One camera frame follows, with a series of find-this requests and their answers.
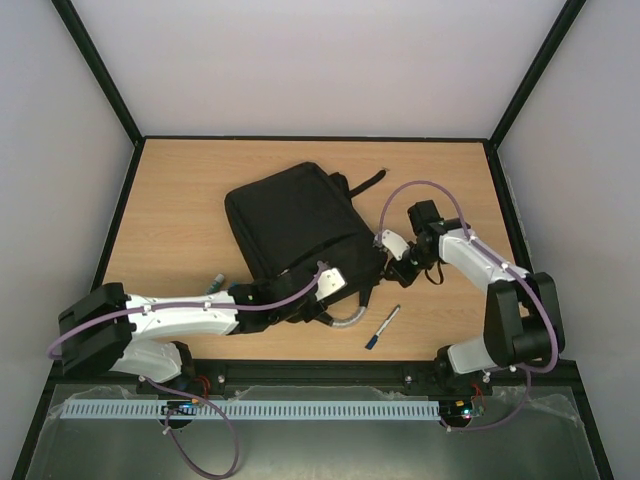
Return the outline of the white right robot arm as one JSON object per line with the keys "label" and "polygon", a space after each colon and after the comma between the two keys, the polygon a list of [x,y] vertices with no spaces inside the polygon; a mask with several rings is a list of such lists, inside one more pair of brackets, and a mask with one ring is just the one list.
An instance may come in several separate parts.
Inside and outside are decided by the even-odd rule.
{"label": "white right robot arm", "polygon": [[435,378],[455,392],[478,376],[522,367],[546,373],[555,368],[565,336],[552,277],[514,265],[481,241],[461,219],[444,219],[432,201],[408,211],[415,240],[381,230],[376,238],[390,259],[385,277],[410,286],[419,274],[450,265],[485,296],[481,335],[440,348]]}

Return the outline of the white green glue stick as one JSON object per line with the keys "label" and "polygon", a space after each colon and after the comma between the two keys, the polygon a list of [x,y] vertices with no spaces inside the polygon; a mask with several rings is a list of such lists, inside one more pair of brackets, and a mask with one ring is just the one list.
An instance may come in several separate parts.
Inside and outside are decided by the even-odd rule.
{"label": "white green glue stick", "polygon": [[208,287],[208,289],[206,291],[206,294],[207,295],[211,295],[211,294],[219,292],[221,290],[222,286],[224,285],[224,282],[225,282],[225,275],[224,274],[217,274],[216,277],[214,278],[213,282]]}

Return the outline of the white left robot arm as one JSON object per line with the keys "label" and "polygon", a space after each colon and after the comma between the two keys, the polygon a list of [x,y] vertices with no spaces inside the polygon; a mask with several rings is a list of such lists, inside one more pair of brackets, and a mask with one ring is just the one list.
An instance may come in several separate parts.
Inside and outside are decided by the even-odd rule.
{"label": "white left robot arm", "polygon": [[70,378],[119,372],[165,383],[186,372],[189,351],[179,338],[261,333],[313,317],[345,285],[341,272],[325,265],[315,274],[284,274],[199,297],[133,295],[108,283],[59,315],[59,336],[46,354]]}

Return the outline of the black student backpack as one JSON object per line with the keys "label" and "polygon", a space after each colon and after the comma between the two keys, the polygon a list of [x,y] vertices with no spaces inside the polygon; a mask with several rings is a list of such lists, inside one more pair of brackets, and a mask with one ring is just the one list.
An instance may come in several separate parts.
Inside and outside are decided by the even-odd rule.
{"label": "black student backpack", "polygon": [[352,200],[385,174],[380,170],[350,187],[344,175],[303,162],[229,192],[226,216],[252,283],[315,274],[320,265],[338,268],[347,285],[324,300],[334,318],[327,326],[355,326],[382,278],[387,255]]}

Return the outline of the blue capped white pen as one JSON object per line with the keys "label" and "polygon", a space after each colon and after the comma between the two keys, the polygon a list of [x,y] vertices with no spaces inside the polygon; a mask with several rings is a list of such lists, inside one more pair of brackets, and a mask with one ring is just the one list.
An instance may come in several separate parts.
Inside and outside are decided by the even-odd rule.
{"label": "blue capped white pen", "polygon": [[398,315],[400,310],[401,310],[401,306],[400,305],[396,305],[391,310],[389,315],[385,318],[385,320],[382,322],[382,324],[379,326],[379,328],[376,330],[376,332],[372,335],[370,340],[365,345],[365,349],[366,350],[372,350],[375,347],[375,345],[378,342],[378,340],[379,340],[380,336],[382,335],[382,333],[389,326],[389,324],[393,321],[393,319]]}

